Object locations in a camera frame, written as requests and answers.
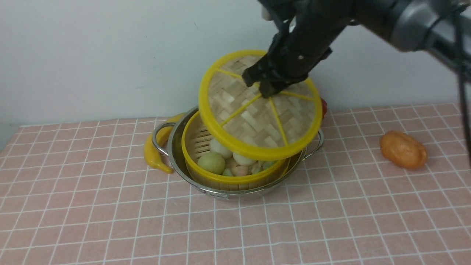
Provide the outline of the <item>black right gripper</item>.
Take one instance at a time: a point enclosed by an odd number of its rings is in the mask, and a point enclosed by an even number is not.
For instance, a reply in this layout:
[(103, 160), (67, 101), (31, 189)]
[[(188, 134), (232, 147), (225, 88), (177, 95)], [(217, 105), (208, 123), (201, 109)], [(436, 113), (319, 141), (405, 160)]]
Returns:
[(266, 55), (244, 70), (247, 87), (259, 83), (262, 97), (279, 94), (303, 82), (310, 71), (332, 52), (330, 45), (353, 17), (352, 0), (261, 0), (275, 23)]

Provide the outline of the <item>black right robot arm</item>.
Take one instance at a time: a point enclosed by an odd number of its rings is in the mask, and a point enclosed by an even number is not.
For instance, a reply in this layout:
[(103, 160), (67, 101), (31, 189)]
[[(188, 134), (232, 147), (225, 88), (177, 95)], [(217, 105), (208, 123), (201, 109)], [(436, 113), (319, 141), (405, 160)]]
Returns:
[(278, 28), (266, 55), (247, 68), (264, 98), (303, 82), (349, 25), (362, 25), (402, 52), (425, 50), (470, 82), (470, 18), (461, 0), (261, 0)]

